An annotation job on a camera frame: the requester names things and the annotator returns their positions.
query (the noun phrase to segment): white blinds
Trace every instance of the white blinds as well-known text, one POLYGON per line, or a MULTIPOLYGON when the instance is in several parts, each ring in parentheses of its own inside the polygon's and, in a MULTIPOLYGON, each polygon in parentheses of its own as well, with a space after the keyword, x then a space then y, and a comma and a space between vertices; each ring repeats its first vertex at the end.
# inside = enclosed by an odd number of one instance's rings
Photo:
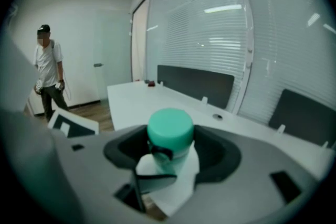
POLYGON ((283 89, 336 110, 336 35, 323 0, 249 0, 254 61, 239 115, 267 124, 283 89))
POLYGON ((245 0, 150 0, 146 67, 202 69, 235 77, 227 106, 232 111, 243 78, 247 51, 245 0))

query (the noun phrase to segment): wooden floor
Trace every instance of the wooden floor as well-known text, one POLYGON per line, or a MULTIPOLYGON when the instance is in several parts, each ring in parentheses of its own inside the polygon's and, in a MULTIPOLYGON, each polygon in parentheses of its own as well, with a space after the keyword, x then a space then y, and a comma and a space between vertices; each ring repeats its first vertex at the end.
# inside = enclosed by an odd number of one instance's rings
MULTIPOLYGON (((114 131, 110 109, 108 104, 91 104, 80 108, 71 109, 71 113, 81 116, 86 119, 99 122, 99 131, 114 131)), ((47 125, 47 120, 44 116, 38 117, 47 125)))

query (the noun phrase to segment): hand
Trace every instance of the hand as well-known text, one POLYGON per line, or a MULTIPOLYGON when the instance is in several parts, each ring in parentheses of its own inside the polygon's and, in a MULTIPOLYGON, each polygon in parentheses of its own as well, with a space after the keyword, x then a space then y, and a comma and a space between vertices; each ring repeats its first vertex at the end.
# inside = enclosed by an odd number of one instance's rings
POLYGON ((61 84, 61 91, 64 91, 64 88, 65 88, 64 80, 61 80, 59 83, 61 84))
POLYGON ((36 85, 34 85, 34 91, 37 95, 41 95, 41 92, 36 91, 36 85))

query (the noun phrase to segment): teal lid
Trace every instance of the teal lid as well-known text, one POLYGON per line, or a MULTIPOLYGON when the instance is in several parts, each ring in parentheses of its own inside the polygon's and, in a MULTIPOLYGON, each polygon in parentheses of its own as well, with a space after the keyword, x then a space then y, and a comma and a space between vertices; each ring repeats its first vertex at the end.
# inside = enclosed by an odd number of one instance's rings
POLYGON ((149 119, 147 133, 154 145, 178 152, 191 145, 194 124, 184 110, 161 109, 149 119))

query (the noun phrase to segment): person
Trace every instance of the person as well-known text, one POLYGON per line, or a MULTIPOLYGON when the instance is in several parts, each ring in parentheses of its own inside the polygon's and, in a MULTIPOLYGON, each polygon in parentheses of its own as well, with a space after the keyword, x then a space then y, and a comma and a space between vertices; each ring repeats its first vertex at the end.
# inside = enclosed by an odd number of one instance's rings
POLYGON ((69 111, 63 97, 65 86, 63 80, 63 56, 60 44, 50 39, 49 25, 42 25, 37 30, 37 43, 33 65, 38 69, 40 76, 34 86, 34 90, 38 95, 41 95, 45 116, 49 122, 53 113, 51 107, 52 99, 59 108, 69 111))

